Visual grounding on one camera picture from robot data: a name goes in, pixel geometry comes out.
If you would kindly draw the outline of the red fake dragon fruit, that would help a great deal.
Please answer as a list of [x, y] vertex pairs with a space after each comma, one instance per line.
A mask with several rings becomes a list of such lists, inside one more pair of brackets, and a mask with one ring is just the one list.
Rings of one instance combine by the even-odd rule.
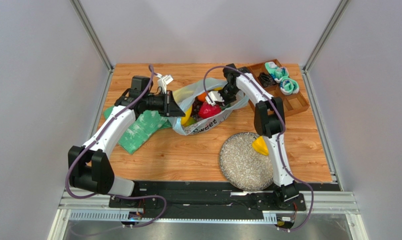
[[202, 119], [208, 119], [219, 114], [222, 111], [219, 105], [211, 106], [207, 102], [204, 102], [200, 111], [199, 117]]

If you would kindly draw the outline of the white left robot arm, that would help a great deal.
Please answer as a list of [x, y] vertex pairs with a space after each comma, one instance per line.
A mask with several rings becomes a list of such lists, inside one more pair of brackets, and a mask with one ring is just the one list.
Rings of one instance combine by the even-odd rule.
[[130, 88], [115, 101], [113, 109], [99, 130], [82, 146], [72, 146], [68, 151], [66, 191], [78, 188], [91, 196], [115, 195], [129, 197], [135, 190], [132, 180], [115, 176], [109, 158], [114, 147], [126, 130], [145, 111], [157, 111], [162, 117], [183, 117], [185, 112], [176, 103], [167, 85], [171, 75], [160, 75], [160, 92], [151, 93], [153, 77], [134, 76]]

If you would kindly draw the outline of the yellow fake bell pepper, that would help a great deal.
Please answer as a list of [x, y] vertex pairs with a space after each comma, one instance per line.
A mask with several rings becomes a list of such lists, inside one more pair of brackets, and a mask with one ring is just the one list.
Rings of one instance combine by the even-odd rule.
[[262, 136], [257, 137], [251, 144], [252, 148], [263, 156], [269, 155], [269, 150]]

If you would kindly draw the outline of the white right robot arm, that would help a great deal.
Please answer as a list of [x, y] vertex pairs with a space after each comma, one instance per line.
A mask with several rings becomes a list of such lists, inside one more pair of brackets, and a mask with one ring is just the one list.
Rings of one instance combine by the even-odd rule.
[[273, 203], [285, 209], [293, 205], [299, 189], [285, 149], [283, 100], [268, 93], [245, 67], [237, 69], [234, 64], [228, 64], [223, 68], [223, 75], [227, 81], [219, 91], [223, 100], [230, 100], [241, 91], [254, 105], [254, 128], [264, 140], [273, 166]]

